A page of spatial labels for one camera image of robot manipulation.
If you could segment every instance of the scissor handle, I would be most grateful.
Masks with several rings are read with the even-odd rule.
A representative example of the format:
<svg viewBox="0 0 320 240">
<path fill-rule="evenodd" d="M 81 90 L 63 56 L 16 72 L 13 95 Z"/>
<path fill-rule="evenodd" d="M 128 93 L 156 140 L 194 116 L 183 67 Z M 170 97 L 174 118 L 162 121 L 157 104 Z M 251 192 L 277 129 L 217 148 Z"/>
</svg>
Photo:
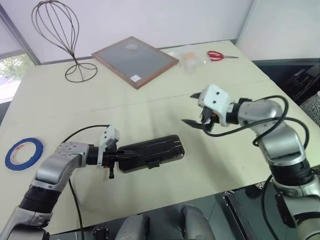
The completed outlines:
<svg viewBox="0 0 320 240">
<path fill-rule="evenodd" d="M 208 51 L 207 54 L 211 61 L 220 61 L 225 58 L 225 56 L 218 51 Z"/>
</svg>

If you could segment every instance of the blue tape roll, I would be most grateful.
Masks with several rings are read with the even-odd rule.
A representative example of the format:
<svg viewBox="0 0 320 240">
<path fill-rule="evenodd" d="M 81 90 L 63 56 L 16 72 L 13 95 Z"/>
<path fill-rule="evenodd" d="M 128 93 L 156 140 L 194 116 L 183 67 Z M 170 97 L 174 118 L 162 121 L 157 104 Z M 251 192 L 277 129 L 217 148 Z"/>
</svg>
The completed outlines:
<svg viewBox="0 0 320 240">
<path fill-rule="evenodd" d="M 15 164 L 11 161 L 12 153 L 14 151 L 18 150 L 16 148 L 24 143 L 33 143 L 35 145 L 35 153 L 32 157 L 30 157 L 30 159 L 28 161 L 21 163 L 21 164 Z M 18 141 L 15 145 L 13 145 L 10 148 L 10 150 L 8 151 L 8 153 L 6 154 L 5 165 L 8 169 L 11 169 L 13 171 L 25 170 L 27 168 L 30 168 L 33 164 L 35 164 L 39 160 L 43 151 L 44 151 L 44 145 L 42 144 L 42 142 L 40 140 L 38 140 L 34 137 L 22 139 L 21 141 Z"/>
</svg>

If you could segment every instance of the window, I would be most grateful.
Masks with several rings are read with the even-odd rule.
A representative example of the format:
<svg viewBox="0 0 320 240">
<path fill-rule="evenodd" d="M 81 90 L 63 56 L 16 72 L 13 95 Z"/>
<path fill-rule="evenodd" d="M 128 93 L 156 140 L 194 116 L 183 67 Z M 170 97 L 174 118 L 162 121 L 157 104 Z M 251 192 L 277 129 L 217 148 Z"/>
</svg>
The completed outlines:
<svg viewBox="0 0 320 240">
<path fill-rule="evenodd" d="M 0 104 L 13 99 L 26 70 L 33 65 L 26 54 L 0 59 Z"/>
</svg>

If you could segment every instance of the wire wig stand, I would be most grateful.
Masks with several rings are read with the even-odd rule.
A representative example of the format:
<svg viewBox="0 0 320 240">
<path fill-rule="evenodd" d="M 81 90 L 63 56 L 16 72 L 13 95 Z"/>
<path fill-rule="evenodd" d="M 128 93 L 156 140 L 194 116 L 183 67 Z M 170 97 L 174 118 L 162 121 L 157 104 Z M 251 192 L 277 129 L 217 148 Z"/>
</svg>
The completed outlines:
<svg viewBox="0 0 320 240">
<path fill-rule="evenodd" d="M 35 30 L 43 38 L 68 53 L 73 59 L 74 65 L 66 70 L 65 79 L 72 83 L 82 83 L 97 74 L 96 65 L 78 62 L 75 57 L 79 21 L 70 7 L 57 0 L 41 1 L 33 8 L 31 18 Z"/>
</svg>

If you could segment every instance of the red scissors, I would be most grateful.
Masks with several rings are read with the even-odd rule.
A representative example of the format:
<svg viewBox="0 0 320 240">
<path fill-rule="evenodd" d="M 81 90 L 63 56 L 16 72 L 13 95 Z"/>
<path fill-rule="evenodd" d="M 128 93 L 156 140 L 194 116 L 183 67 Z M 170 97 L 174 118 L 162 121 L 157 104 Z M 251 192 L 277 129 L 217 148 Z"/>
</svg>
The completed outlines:
<svg viewBox="0 0 320 240">
<path fill-rule="evenodd" d="M 238 59 L 238 56 L 225 56 L 218 51 L 208 51 L 208 56 L 211 61 L 221 61 L 222 59 Z"/>
</svg>

